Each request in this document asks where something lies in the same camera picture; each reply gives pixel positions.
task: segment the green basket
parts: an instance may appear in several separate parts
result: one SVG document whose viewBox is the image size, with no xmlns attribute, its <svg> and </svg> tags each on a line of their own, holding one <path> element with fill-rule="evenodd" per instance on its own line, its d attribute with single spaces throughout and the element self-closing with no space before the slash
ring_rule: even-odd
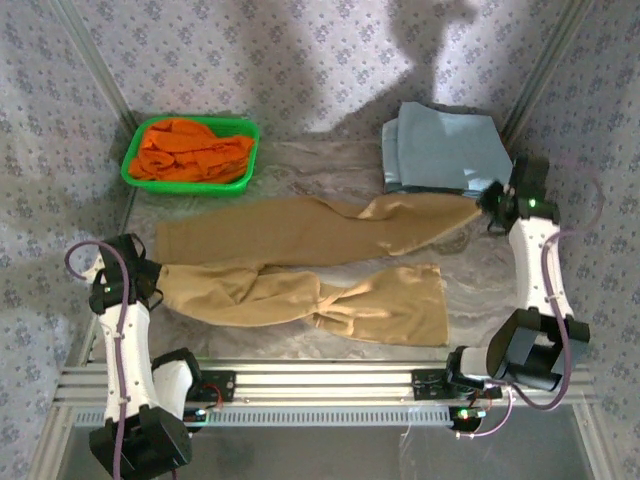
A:
<svg viewBox="0 0 640 480">
<path fill-rule="evenodd" d="M 256 153 L 258 151 L 258 143 L 260 141 L 260 130 L 258 126 L 250 120 L 243 118 L 220 118 L 220 117 L 180 117 L 194 122 L 202 123 L 211 129 L 219 137 L 231 137 L 233 135 L 245 135 L 253 138 L 255 145 L 249 154 L 249 165 L 247 173 L 233 183 L 214 184 L 214 183 L 189 183 L 189 182 L 160 182 L 149 180 L 136 180 L 129 175 L 129 165 L 138 155 L 138 148 L 142 141 L 142 135 L 152 124 L 164 120 L 166 118 L 177 117 L 154 117 L 150 118 L 136 130 L 120 173 L 125 182 L 134 187 L 143 188 L 152 193 L 168 193 L 175 195 L 211 195 L 213 197 L 237 197 L 242 195 L 247 189 L 247 184 L 253 176 L 253 167 L 256 163 Z"/>
</svg>

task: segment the patterned wallpaper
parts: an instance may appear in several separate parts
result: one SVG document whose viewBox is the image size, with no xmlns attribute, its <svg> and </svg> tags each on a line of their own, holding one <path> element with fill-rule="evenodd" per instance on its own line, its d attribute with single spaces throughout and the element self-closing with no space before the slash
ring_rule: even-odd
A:
<svg viewBox="0 0 640 480">
<path fill-rule="evenodd" d="M 75 4 L 139 120 L 231 112 L 291 140 L 378 137 L 410 100 L 500 127 L 565 1 Z"/>
<path fill-rule="evenodd" d="M 0 2 L 0 62 L 0 478 L 13 480 L 90 318 L 64 251 L 115 233 L 127 142 L 47 3 Z"/>
<path fill-rule="evenodd" d="M 629 478 L 640 478 L 640 4 L 596 1 L 523 131 L 518 147 L 594 169 L 607 202 L 597 229 L 567 240 L 564 278 L 591 324 L 595 385 Z M 589 221 L 589 181 L 550 173 L 565 224 Z"/>
</svg>

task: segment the beige trousers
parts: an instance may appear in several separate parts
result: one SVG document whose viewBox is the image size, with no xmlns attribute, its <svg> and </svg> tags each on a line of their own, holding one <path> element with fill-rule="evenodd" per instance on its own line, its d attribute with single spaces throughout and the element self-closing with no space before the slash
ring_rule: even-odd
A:
<svg viewBox="0 0 640 480">
<path fill-rule="evenodd" d="M 158 288 L 170 308 L 213 325 L 258 327 L 313 315 L 315 326 L 378 343 L 448 341 L 434 265 L 390 268 L 349 288 L 283 266 L 331 266 L 403 255 L 479 214 L 446 194 L 385 195 L 367 207 L 291 197 L 157 226 Z"/>
</svg>

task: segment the folded blue fabric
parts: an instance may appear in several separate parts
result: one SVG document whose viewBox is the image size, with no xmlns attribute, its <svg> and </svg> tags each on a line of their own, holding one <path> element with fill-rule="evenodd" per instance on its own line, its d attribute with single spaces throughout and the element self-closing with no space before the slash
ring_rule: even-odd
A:
<svg viewBox="0 0 640 480">
<path fill-rule="evenodd" d="M 494 180 L 508 182 L 512 163 L 491 117 L 408 102 L 395 122 L 382 132 L 387 192 L 424 188 L 477 197 Z"/>
</svg>

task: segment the orange towel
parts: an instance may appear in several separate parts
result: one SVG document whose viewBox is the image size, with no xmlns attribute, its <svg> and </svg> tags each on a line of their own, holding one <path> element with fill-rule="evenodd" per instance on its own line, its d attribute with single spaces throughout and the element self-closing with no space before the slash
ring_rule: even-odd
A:
<svg viewBox="0 0 640 480">
<path fill-rule="evenodd" d="M 252 138 L 219 138 L 206 125 L 169 118 L 151 125 L 129 165 L 137 180 L 229 183 L 247 171 Z"/>
</svg>

